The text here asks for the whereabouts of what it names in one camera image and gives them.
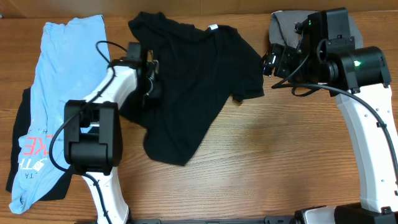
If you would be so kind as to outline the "black t-shirt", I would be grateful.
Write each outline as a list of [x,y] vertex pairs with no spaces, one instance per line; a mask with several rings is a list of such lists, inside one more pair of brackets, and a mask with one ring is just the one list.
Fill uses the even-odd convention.
[[120,111],[146,129],[150,159],[184,166],[228,98],[240,102],[264,94],[261,56],[234,27],[201,30],[160,12],[141,12],[128,26],[159,62],[156,99]]

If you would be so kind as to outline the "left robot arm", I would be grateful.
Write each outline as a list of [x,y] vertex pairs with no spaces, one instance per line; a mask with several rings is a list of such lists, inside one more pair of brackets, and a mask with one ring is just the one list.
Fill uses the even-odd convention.
[[97,211],[96,223],[132,223],[118,177],[123,155],[119,112],[140,112],[162,95],[159,62],[138,42],[126,56],[109,62],[103,81],[82,100],[65,105],[64,157],[87,183]]

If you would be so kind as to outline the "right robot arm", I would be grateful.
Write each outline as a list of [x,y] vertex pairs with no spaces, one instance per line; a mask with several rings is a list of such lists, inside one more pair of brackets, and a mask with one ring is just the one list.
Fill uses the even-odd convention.
[[397,130],[391,75],[378,47],[365,47],[354,19],[341,7],[277,11],[269,26],[263,73],[274,88],[326,90],[347,125],[360,180],[360,201],[297,210],[266,223],[396,223]]

